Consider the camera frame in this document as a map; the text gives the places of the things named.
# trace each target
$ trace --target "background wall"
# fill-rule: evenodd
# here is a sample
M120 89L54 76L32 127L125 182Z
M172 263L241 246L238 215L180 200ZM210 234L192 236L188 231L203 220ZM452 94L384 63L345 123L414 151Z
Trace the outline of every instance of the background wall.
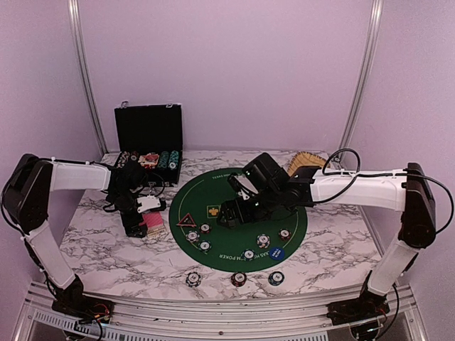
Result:
M373 70L351 147L371 170L421 163L425 173L455 193L455 3L385 1ZM437 221L449 201L434 189ZM387 246L400 216L368 210ZM431 341L453 340L455 325L455 224L422 252L408 279Z
M0 10L0 186L23 153L99 159L76 67L66 1L2 1ZM82 193L54 193L58 241ZM10 340L37 268L19 233L0 219L0 339Z
M182 103L186 148L336 149L370 11L364 0L81 0L109 149L126 99Z

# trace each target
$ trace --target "round green mat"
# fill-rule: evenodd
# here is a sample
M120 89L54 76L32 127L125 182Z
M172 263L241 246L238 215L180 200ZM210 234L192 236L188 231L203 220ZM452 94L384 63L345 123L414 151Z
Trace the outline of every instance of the round green mat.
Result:
M189 181L177 193L169 211L171 232L180 248L197 262L217 270L228 272L252 272L267 269L282 262L291 256L304 240L307 227L306 211L303 207L289 216L286 210L277 210L272 220L256 222L254 224L238 225L228 229L217 225L216 216L220 205L226 200L235 199L236 193L227 182L231 173L241 174L241 168L223 168L204 173ZM197 227L181 227L177 224L190 214ZM208 223L212 227L209 234L201 234L199 227ZM283 242L278 237L280 229L288 229L291 239ZM198 243L191 244L186 240L190 231L197 231L200 235ZM270 237L270 246L260 249L256 243L259 234ZM207 240L212 244L209 252L203 253L198 244ZM269 250L273 247L284 249L285 257L281 261L269 257ZM245 261L242 252L253 250L255 259Z

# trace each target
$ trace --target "table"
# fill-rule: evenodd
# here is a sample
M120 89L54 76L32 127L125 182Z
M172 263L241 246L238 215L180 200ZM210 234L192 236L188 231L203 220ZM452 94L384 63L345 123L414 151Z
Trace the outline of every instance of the table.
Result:
M243 167L260 153L184 151L179 185L164 191L168 206L191 178L219 168ZM286 168L296 152L268 153ZM103 161L113 164L117 155L107 154ZM119 213L103 211L104 198L100 192L85 192L60 245L88 292L174 301L271 298L362 283L380 260L357 207L319 205L306 209L308 229L299 249L273 268L250 273L247 283L236 288L230 282L232 273L192 260L180 250L170 232L157 240L126 237ZM162 216L168 226L168 210ZM203 276L197 288L185 283L192 271ZM272 271L283 272L286 281L280 286L269 285Z

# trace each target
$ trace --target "metal frame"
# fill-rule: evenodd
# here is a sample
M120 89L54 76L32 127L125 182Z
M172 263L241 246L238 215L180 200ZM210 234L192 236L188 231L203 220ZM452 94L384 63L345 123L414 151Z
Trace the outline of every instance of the metal frame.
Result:
M360 69L360 75L358 78L357 87L355 89L353 103L350 107L348 121L346 122L343 137L341 138L341 142L338 147L339 149L346 148L349 146L350 140L352 139L352 135L354 132L355 123L358 120L360 105L362 103L363 98L363 92L365 90L365 85L368 80L368 75L370 74L371 67L373 65L373 58L376 51L376 45L378 44L380 19L382 15L383 4L384 4L383 0L373 0L373 5L371 8L370 25L368 26L367 43L365 46L365 52L363 53L362 67Z
M359 286L306 293L281 298L258 298L230 301L170 301L93 295L114 301L112 319L103 325L103 340L256 340L285 341L321 338L329 330L347 328L333 326L326 317L326 305L333 301L355 298ZM409 286L398 289L400 312L406 313L413 341L427 341L416 302ZM388 297L395 314L396 297ZM14 341L31 341L35 322L52 325L81 335L97 337L97 325L74 330L74 317L51 309L53 297L42 283L33 282L26 296L14 333Z
M93 96L92 85L90 84L90 77L87 66L87 58L85 57L84 40L82 39L82 28L80 25L79 17L79 4L77 0L68 0L70 10L70 23L71 30L74 35L77 61L79 62L79 71L84 85L85 98L90 110L90 117L92 119L93 128L95 129L95 136L98 142L98 147L102 155L108 152L105 136L102 133L100 117L98 116L97 106L95 104L95 97Z

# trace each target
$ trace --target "marble table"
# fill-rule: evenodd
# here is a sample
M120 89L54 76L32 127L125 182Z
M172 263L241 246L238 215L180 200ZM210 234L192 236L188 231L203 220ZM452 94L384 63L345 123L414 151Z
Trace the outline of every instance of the marble table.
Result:
M269 151L285 168L293 151ZM243 167L259 151L184 151L178 187L166 188L168 207L185 183L201 173L224 167ZM113 164L118 154L103 161ZM80 276L85 290L116 296L165 300L229 300L271 298L342 288L362 283L380 260L373 239L358 211L350 205L319 205L307 209L308 229L297 251L286 261L248 274L236 288L231 273L203 266L180 250L168 230L168 209L162 212L167 233L162 238L128 238L120 215L106 213L105 194L88 190L82 197L63 238L60 250ZM197 288L189 288L186 275L203 276ZM281 271L286 280L271 286L267 278Z

